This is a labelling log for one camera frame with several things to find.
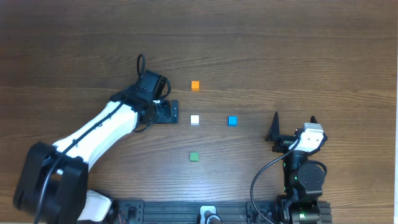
small block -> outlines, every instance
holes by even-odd
[[[191,115],[191,125],[199,125],[199,115]]]
[[[189,160],[191,162],[199,162],[199,152],[191,152]]]
[[[237,116],[228,116],[228,126],[237,126],[238,125],[238,117]]]
[[[199,91],[199,81],[192,81],[191,82],[191,89],[192,91]]]

wooden tabletop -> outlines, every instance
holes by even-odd
[[[274,112],[283,134],[315,115],[329,140],[312,159],[328,167],[334,222],[392,223],[397,3],[375,0],[3,1],[0,222],[32,221],[12,206],[30,146],[68,136],[135,83],[141,52],[170,79],[179,123],[123,137],[92,168],[92,189],[245,202],[280,156],[264,141]],[[255,198],[274,200],[282,179],[271,167]]]

orange cube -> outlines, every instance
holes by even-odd
[[[192,91],[199,91],[199,81],[192,81],[191,89]]]

blue cube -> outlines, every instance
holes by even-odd
[[[238,125],[238,117],[237,116],[229,116],[228,117],[228,126],[236,127]]]

brown wood surface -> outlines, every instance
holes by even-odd
[[[321,199],[335,223],[392,223],[397,3],[376,0],[1,1],[0,222],[32,221],[12,206],[30,146],[97,115],[136,81],[140,52],[170,79],[180,122],[123,137],[92,169],[91,188],[248,201],[256,172],[279,156],[263,139],[278,110],[285,134],[311,115],[326,131],[312,158],[328,166]],[[255,197],[282,194],[282,175],[271,167]]]

